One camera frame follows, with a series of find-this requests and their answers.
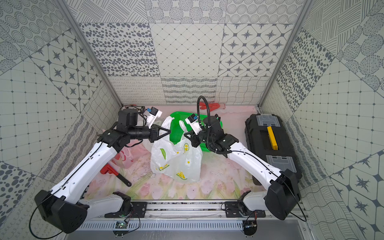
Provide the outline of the green plastic basket tray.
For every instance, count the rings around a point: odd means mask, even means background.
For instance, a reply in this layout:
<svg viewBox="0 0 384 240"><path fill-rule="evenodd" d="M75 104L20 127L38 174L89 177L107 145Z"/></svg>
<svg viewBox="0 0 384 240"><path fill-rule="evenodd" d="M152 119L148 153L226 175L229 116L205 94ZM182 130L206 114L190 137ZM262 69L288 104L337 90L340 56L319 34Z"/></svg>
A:
<svg viewBox="0 0 384 240"><path fill-rule="evenodd" d="M174 112L170 115L170 117L174 118L171 122L171 126L170 126L170 130L171 130L171 134L170 134L170 141L173 143L173 144L177 144L181 141L182 138L184 138L184 133L186 132L190 132L192 131L193 132L193 129L192 127L186 123L186 119L188 117L190 117L191 115L196 115L198 116L197 114L192 114L192 113L187 113L187 112ZM206 115L200 115L200 120L202 122L202 125L204 126L205 123L207 122L208 124L208 121L205 121L204 119L207 118L208 116ZM183 130L180 126L180 121L182 121L186 127L187 130ZM210 152L210 150L207 148L206 146L206 142L202 142L199 147L201 148L201 150L203 152Z"/></svg>

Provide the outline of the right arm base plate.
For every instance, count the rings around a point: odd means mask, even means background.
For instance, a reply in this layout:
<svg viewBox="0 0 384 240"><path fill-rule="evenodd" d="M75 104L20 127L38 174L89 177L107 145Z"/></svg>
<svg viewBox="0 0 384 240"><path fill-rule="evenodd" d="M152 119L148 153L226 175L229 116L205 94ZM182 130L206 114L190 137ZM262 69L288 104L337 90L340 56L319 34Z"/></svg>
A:
<svg viewBox="0 0 384 240"><path fill-rule="evenodd" d="M246 207L243 204L235 201L224 202L221 208L225 212L227 218L243 218L254 215L252 211L246 210Z"/></svg>

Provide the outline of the floral pink table mat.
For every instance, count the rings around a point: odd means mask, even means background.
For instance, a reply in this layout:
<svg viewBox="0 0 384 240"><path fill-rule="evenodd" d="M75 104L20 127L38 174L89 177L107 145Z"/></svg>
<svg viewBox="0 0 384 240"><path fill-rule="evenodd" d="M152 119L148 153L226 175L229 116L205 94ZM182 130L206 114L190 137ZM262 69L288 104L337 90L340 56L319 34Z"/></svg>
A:
<svg viewBox="0 0 384 240"><path fill-rule="evenodd" d="M151 153L152 144L145 140L144 147ZM224 156L204 152L200 181L182 184L164 174L154 174L150 167L151 155L139 159L129 169L111 165L131 183L127 187L114 175L98 174L84 194L85 199L97 199L121 192L133 200L231 200L244 192L263 192L253 183L252 176L239 164Z"/></svg>

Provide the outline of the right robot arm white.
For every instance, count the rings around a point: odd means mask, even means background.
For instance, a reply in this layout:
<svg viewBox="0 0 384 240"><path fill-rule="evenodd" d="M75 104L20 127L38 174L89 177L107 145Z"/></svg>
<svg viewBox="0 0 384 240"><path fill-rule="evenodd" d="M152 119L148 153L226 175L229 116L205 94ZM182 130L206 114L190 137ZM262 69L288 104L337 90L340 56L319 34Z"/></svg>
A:
<svg viewBox="0 0 384 240"><path fill-rule="evenodd" d="M194 148L204 143L210 152L223 155L247 170L265 188L263 194L247 191L238 199L242 215L249 216L254 211L268 210L279 220L285 220L299 205L301 194L298 179L291 170L282 171L268 164L248 150L236 137L226 134L220 125L218 115L203 120L200 113L185 119L192 130L184 136Z"/></svg>

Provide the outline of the red object at wall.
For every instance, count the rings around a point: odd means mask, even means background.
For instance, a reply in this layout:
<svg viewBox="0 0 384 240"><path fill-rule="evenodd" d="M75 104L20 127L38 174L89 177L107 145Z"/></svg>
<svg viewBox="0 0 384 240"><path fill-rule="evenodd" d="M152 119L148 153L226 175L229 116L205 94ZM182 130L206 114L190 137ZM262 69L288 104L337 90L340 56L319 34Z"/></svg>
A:
<svg viewBox="0 0 384 240"><path fill-rule="evenodd" d="M207 105L204 102L200 102L199 106L200 106L200 110L206 110L207 109ZM212 104L208 104L208 107L209 107L210 111L214 111L214 110L220 109L221 105L219 103L212 103Z"/></svg>

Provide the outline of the pink peach-print plastic bag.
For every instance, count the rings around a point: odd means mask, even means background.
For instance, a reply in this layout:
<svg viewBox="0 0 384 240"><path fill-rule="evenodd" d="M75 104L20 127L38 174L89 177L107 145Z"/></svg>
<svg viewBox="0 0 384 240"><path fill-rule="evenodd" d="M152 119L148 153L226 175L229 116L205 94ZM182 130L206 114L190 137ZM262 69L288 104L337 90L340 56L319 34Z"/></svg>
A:
<svg viewBox="0 0 384 240"><path fill-rule="evenodd" d="M151 153L143 144L138 144L131 148L123 147L123 149L111 160L116 166L129 169L139 159L149 157Z"/></svg>

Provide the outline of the aluminium mounting rail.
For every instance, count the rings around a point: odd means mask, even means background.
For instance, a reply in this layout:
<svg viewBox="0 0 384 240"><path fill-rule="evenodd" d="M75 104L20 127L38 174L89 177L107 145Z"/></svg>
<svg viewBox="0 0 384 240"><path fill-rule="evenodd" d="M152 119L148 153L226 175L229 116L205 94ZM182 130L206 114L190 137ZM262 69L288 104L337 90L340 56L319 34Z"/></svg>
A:
<svg viewBox="0 0 384 240"><path fill-rule="evenodd" d="M116 195L102 199L79 201L70 204L61 200L52 207L51 212L60 219L62 223L73 223L76 227L94 218L105 218L108 213L119 211L124 202L131 201ZM147 201L147 210L142 220L199 220L227 218L221 206L223 201Z"/></svg>

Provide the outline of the red black pipe wrench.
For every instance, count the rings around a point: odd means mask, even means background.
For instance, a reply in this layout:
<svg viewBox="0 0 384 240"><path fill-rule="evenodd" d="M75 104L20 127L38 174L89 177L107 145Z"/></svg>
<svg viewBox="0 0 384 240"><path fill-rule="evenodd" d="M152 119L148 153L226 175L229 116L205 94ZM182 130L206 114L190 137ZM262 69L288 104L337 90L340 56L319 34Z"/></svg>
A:
<svg viewBox="0 0 384 240"><path fill-rule="evenodd" d="M111 165L111 164L105 164L103 168L100 170L100 173L102 175L110 174L117 177L123 184L125 184L127 187L131 187L132 183L127 180L123 175L118 173L118 171Z"/></svg>

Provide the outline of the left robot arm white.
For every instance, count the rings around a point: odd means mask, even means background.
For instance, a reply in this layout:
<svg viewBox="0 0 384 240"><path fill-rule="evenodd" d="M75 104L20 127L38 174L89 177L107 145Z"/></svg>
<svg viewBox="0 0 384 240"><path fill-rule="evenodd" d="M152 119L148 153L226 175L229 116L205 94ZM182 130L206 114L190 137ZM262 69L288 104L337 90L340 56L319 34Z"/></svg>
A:
<svg viewBox="0 0 384 240"><path fill-rule="evenodd" d="M60 230L72 233L83 222L101 215L126 217L131 215L131 198L121 192L93 201L81 201L84 191L100 171L132 140L149 140L151 143L168 136L171 130L155 125L162 112L148 109L149 115L136 108L118 112L118 120L99 135L97 142L83 160L51 190L41 190L35 196L42 219Z"/></svg>

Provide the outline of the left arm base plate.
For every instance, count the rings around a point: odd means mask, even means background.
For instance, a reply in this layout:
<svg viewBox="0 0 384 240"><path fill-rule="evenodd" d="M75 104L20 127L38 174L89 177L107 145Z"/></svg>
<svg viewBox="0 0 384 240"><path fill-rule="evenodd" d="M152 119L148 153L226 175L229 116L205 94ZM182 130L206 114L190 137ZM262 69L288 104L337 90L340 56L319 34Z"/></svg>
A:
<svg viewBox="0 0 384 240"><path fill-rule="evenodd" d="M105 214L105 218L144 218L147 210L147 202L124 202L121 209L115 213Z"/></svg>

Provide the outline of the white lemon-print plastic bag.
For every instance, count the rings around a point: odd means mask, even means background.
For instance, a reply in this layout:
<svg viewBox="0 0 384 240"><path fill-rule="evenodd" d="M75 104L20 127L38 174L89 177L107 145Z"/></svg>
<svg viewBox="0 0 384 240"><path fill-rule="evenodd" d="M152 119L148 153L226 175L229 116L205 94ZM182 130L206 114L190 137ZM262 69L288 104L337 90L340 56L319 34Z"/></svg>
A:
<svg viewBox="0 0 384 240"><path fill-rule="evenodd" d="M167 135L153 143L151 149L151 170L164 174L178 183L190 184L200 181L203 151L188 147L183 138L176 145Z"/></svg>

